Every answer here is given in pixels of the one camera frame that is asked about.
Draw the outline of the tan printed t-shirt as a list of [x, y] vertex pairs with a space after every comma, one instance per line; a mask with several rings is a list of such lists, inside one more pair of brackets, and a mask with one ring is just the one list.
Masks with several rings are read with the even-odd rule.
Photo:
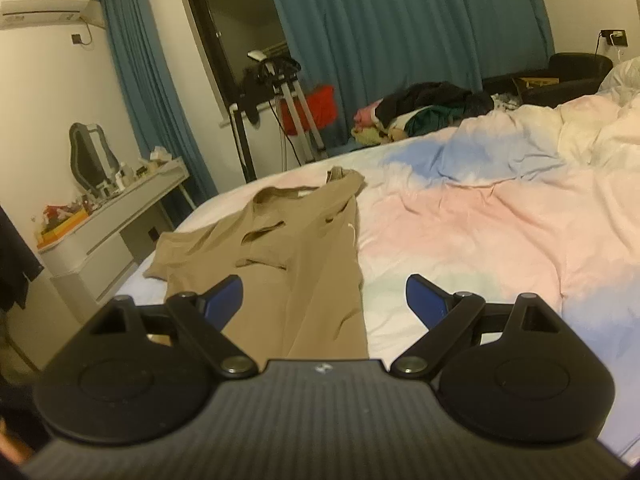
[[165, 233], [145, 270], [166, 294], [207, 292], [238, 276], [243, 300], [222, 332], [259, 366], [270, 360], [368, 357], [358, 263], [355, 170], [318, 188], [263, 188], [243, 209], [191, 232]]

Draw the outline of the pile of mixed clothes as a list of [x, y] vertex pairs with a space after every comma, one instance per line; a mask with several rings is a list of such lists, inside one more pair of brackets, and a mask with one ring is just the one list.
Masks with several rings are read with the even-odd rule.
[[485, 91], [447, 81], [421, 82], [360, 108], [352, 137], [364, 146], [398, 142], [458, 126], [494, 108], [494, 99]]

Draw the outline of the white dressing table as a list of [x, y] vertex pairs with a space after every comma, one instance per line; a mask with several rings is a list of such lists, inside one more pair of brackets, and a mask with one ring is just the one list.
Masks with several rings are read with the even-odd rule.
[[40, 249], [52, 285], [79, 322], [88, 321], [115, 295], [152, 254], [160, 234], [175, 229], [163, 198], [178, 191], [195, 208], [183, 186], [188, 179], [186, 165], [176, 158]]

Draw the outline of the pastel tie-dye duvet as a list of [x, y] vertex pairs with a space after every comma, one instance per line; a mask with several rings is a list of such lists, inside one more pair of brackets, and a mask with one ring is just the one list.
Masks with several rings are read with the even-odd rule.
[[[639, 458], [639, 63], [615, 66], [599, 91], [556, 107], [523, 105], [420, 138], [367, 148], [212, 198], [175, 232], [243, 209], [263, 188], [318, 188], [334, 167], [359, 172], [358, 263], [368, 358], [393, 362], [425, 333], [406, 283], [509, 302], [533, 292], [612, 373], [601, 441]], [[160, 304], [146, 278], [155, 252], [122, 286]]]

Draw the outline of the tissue box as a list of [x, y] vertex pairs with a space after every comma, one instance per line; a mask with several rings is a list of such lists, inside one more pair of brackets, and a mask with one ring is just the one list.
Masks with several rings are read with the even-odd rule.
[[157, 166], [163, 166], [172, 161], [172, 155], [163, 146], [156, 146], [149, 154], [149, 163]]

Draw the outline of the orange tray of cosmetics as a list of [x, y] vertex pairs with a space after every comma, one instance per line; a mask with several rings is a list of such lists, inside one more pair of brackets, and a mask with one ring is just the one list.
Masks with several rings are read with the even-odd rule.
[[81, 205], [47, 206], [40, 216], [32, 218], [38, 248], [57, 242], [90, 217]]

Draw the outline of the blue curtain left panel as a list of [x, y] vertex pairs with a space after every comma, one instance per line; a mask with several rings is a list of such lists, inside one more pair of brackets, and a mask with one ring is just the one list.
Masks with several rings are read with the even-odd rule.
[[150, 0], [100, 0], [108, 44], [138, 148], [167, 148], [189, 171], [186, 190], [201, 204], [216, 185], [186, 120], [160, 44]]

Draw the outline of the blue curtain panel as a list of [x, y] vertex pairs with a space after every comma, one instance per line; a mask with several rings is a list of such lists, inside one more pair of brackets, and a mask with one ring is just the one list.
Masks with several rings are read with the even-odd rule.
[[186, 120], [160, 44], [150, 0], [100, 0], [108, 44], [138, 148], [167, 148], [189, 171], [186, 190], [201, 204], [216, 185]]
[[544, 0], [273, 0], [309, 87], [334, 89], [329, 148], [356, 111], [423, 81], [477, 90], [485, 78], [545, 66], [554, 52]]

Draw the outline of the red bag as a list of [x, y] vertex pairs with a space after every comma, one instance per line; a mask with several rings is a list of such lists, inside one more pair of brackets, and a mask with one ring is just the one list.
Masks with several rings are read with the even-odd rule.
[[[319, 130], [332, 125], [337, 120], [337, 106], [334, 98], [334, 87], [322, 84], [305, 96], [314, 123]], [[297, 136], [291, 112], [285, 100], [280, 102], [280, 118], [284, 131], [288, 136]]]

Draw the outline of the blue curtain right panel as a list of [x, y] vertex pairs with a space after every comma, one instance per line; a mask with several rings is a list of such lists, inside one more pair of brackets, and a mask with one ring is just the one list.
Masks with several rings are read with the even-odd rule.
[[485, 78], [545, 66], [554, 52], [544, 0], [273, 0], [309, 87], [334, 89], [329, 148], [356, 111], [423, 81], [477, 90]]

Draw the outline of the dark window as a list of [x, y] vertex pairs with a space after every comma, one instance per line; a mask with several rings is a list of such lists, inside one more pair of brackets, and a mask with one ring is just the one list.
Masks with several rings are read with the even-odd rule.
[[255, 115], [273, 98], [258, 81], [258, 62], [248, 55], [288, 55], [273, 0], [188, 0], [225, 106]]

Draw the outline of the wavy frame vanity mirror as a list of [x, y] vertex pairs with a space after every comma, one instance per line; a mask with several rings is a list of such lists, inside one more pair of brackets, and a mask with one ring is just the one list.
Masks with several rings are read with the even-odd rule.
[[111, 185], [119, 172], [119, 161], [98, 124], [74, 122], [70, 126], [70, 170], [87, 193], [100, 196], [101, 184]]

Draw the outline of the wall socket with charger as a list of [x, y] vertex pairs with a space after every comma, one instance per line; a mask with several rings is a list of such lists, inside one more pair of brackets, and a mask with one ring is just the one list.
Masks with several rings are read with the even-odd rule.
[[628, 47], [628, 39], [625, 29], [601, 29], [600, 36], [609, 46]]

